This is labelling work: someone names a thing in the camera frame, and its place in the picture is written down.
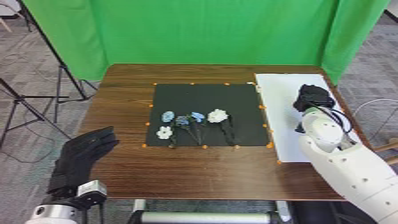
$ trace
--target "white flower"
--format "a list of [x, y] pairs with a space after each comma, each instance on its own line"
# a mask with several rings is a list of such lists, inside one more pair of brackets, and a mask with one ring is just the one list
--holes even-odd
[[220, 123], [228, 119], [228, 112], [220, 109], [208, 114], [210, 123]]
[[172, 136], [172, 130], [171, 127], [160, 127], [160, 130], [156, 132], [158, 138], [160, 139], [169, 139]]

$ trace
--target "artificial flower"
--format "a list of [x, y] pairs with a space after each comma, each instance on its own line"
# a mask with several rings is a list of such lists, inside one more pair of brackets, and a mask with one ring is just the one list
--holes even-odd
[[172, 119], [174, 119], [174, 112], [172, 112], [172, 111], [167, 111], [167, 112], [164, 113], [164, 115], [162, 115], [162, 121], [164, 121], [165, 123], [169, 123], [169, 122], [172, 121]]
[[196, 118], [196, 122], [201, 123], [203, 119], [204, 119], [204, 115], [197, 112], [192, 112], [190, 116], [192, 116], [192, 118]]
[[188, 117], [187, 116], [178, 116], [176, 125], [178, 126], [187, 126], [188, 124], [190, 124]]
[[228, 119], [228, 112], [220, 109], [208, 114], [210, 123], [220, 123]]
[[171, 127], [160, 127], [160, 130], [156, 132], [158, 138], [160, 139], [169, 139], [172, 136], [172, 130]]

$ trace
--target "light stand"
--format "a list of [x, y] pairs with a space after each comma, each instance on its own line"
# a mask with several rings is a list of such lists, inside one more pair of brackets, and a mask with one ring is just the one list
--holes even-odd
[[[69, 135], [60, 130], [59, 126], [53, 124], [53, 122], [50, 121], [50, 119], [44, 116], [46, 115], [46, 112], [48, 112], [48, 109], [50, 109], [50, 105], [52, 105], [53, 99], [69, 98], [69, 97], [68, 96], [25, 96], [25, 95], [20, 95], [16, 93], [14, 89], [11, 88], [9, 84], [5, 83], [5, 81], [4, 81], [2, 78], [0, 78], [0, 85], [5, 88], [5, 90], [7, 90], [5, 94], [14, 99], [14, 104], [13, 104], [11, 113], [9, 113], [9, 119], [7, 119], [7, 123], [5, 123], [5, 127], [4, 127], [4, 133], [2, 133], [2, 138], [0, 138], [0, 149], [2, 149], [2, 146], [4, 146], [4, 141], [5, 141], [5, 137], [7, 137], [9, 131], [13, 131], [20, 127], [27, 126], [29, 124], [36, 123], [37, 121], [44, 121], [46, 124], [50, 125], [50, 127], [60, 132], [60, 134], [64, 135], [64, 137], [68, 139], [71, 139]], [[50, 102], [46, 104], [46, 108], [44, 108], [43, 112], [37, 111], [37, 109], [34, 108], [34, 106], [30, 105], [30, 103], [27, 102], [25, 99], [50, 99]], [[36, 116], [36, 119], [30, 120], [30, 121], [27, 121], [23, 124], [16, 125], [14, 127], [11, 127], [11, 123], [13, 123], [13, 118], [14, 118], [14, 113], [16, 113], [16, 107], [18, 107], [18, 105], [25, 106], [25, 108], [29, 109], [30, 113]]]

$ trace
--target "black mat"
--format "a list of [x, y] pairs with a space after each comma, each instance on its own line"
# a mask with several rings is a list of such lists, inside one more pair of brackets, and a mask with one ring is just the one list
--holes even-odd
[[[169, 146], [171, 141], [158, 139], [156, 132], [162, 122], [162, 114], [172, 111], [176, 116], [199, 112], [208, 117], [215, 110], [226, 110], [233, 117], [235, 143], [242, 146], [265, 146], [268, 144], [267, 129], [263, 128], [263, 112], [259, 110], [259, 97], [256, 87], [242, 85], [156, 85], [151, 111], [151, 125], [148, 129], [148, 146]], [[208, 123], [203, 144], [228, 146], [220, 124]], [[178, 146], [196, 146], [185, 130], [178, 129]]]

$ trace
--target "white cylinder object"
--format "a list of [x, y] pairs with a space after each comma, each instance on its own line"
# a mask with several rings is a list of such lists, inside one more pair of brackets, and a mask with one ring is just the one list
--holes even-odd
[[144, 212], [142, 223], [245, 223], [268, 224], [268, 214], [228, 214], [196, 212]]

